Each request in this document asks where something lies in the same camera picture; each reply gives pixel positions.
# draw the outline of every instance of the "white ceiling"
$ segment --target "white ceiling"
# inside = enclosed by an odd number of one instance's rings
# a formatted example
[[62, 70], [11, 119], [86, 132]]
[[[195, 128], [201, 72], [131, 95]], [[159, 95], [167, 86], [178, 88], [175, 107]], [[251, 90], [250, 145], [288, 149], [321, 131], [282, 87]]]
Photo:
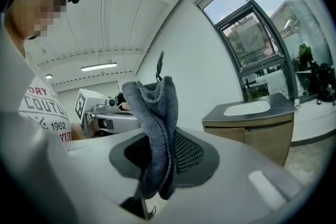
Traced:
[[51, 84], [97, 76], [83, 66], [116, 62], [105, 74], [135, 73], [164, 20], [179, 0], [80, 0], [68, 3], [48, 34], [28, 41], [26, 50]]

